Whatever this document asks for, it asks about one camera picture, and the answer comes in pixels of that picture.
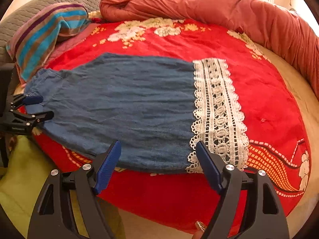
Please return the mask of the right hand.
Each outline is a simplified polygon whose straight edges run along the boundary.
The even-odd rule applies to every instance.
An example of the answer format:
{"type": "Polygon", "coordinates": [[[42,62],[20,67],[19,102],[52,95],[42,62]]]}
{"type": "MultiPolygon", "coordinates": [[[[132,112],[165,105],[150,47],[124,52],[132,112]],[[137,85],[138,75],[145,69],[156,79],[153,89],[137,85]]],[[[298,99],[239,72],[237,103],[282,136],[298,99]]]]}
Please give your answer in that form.
{"type": "Polygon", "coordinates": [[[193,234],[192,239],[201,239],[201,237],[203,236],[207,226],[201,222],[201,221],[197,221],[195,223],[196,226],[196,232],[193,234]]]}

